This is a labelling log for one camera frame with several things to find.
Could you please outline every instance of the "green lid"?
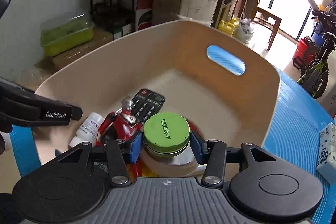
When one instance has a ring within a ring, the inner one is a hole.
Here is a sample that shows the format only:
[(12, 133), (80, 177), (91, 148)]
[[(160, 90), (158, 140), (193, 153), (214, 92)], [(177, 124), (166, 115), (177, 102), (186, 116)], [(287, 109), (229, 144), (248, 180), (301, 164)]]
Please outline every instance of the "green lid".
[(162, 112), (148, 119), (143, 128), (144, 142), (152, 150), (169, 154), (185, 148), (190, 127), (180, 115)]

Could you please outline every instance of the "green plastic container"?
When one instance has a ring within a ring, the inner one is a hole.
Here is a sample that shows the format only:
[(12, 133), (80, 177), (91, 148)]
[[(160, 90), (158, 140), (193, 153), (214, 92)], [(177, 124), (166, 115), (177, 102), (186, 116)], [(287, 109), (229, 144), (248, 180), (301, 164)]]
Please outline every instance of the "green plastic container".
[(84, 14), (65, 14), (41, 24), (41, 46), (56, 56), (93, 38), (93, 24)]
[(182, 153), (189, 143), (190, 127), (186, 119), (172, 112), (153, 115), (143, 128), (147, 150), (160, 157)]

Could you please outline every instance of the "orange object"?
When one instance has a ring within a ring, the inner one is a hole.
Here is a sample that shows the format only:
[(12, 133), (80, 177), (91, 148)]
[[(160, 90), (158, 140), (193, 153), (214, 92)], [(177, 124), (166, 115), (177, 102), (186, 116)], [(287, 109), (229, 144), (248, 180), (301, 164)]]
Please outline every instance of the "orange object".
[[(305, 39), (301, 38), (296, 44), (296, 51), (292, 59), (294, 59), (295, 57), (300, 57), (303, 60), (305, 53), (307, 51), (307, 48), (308, 48), (308, 45), (306, 44)], [(308, 55), (305, 65), (307, 66), (311, 61), (314, 60), (314, 58), (315, 58), (315, 52), (312, 52), (311, 54)]]

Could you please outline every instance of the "bottle label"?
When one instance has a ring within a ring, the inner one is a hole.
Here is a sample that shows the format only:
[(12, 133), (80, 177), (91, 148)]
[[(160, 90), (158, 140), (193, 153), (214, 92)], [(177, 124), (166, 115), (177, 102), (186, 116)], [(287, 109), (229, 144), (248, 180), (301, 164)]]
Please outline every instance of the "bottle label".
[(86, 120), (80, 127), (87, 134), (91, 134), (91, 136), (95, 137), (98, 132), (99, 124), (96, 120)]

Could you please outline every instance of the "black shelf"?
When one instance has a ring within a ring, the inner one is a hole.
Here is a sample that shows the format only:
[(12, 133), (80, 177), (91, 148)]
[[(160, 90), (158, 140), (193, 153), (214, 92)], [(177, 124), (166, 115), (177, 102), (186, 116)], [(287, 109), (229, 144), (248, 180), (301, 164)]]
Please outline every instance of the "black shelf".
[(108, 32), (113, 33), (114, 30), (122, 27), (122, 24), (127, 24), (127, 22), (132, 23), (132, 32), (135, 30), (134, 0), (132, 0), (132, 10), (127, 10), (119, 5), (112, 5), (112, 0), (104, 4), (93, 4), (93, 0), (90, 0), (90, 6), (94, 23)]

